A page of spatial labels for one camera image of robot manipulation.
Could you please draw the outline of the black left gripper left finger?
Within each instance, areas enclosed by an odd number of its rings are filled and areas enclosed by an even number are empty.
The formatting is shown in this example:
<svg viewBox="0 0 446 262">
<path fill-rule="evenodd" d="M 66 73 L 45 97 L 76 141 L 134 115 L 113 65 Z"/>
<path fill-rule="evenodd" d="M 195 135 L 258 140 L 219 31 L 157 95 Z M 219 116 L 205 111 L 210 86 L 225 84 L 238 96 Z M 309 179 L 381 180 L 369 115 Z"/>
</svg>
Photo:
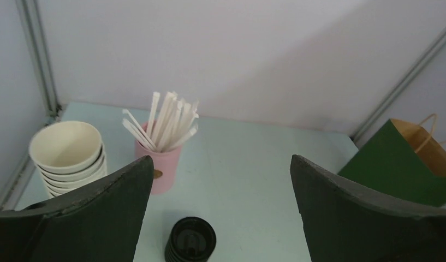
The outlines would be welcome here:
<svg viewBox="0 0 446 262">
<path fill-rule="evenodd" d="M 68 193 L 0 211 L 0 261 L 132 261 L 153 170 L 144 156 Z"/>
</svg>

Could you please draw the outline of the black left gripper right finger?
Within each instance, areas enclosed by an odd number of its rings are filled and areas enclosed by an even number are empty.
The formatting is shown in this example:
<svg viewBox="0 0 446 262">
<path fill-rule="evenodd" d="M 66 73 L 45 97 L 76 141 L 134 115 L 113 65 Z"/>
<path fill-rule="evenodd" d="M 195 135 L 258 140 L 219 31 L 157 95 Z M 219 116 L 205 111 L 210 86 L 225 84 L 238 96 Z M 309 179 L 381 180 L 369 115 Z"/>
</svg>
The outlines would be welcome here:
<svg viewBox="0 0 446 262">
<path fill-rule="evenodd" d="M 312 261 L 446 261 L 446 209 L 380 193 L 293 155 Z"/>
</svg>

